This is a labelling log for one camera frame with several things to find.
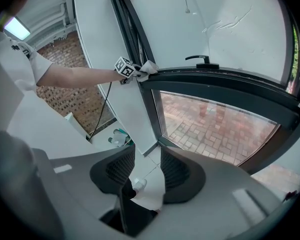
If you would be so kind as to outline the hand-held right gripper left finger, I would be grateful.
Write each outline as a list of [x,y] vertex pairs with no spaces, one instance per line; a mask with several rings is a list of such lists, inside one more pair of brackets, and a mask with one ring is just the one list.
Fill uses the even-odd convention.
[[135,167],[134,146],[58,159],[33,152],[64,240],[131,239],[108,221],[121,208],[121,188]]

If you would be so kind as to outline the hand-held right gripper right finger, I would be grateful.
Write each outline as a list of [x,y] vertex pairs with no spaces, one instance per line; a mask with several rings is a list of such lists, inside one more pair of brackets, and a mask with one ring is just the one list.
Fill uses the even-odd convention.
[[281,200],[243,169],[174,147],[161,148],[162,210],[142,240],[226,240],[266,219]]

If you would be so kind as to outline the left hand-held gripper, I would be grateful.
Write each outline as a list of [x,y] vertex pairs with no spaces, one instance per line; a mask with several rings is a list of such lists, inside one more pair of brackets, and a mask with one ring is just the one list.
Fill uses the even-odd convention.
[[137,82],[144,82],[149,79],[149,75],[146,72],[141,71],[141,66],[133,64],[130,60],[120,57],[114,65],[114,70],[124,77],[120,80],[121,85],[129,84],[134,78]]

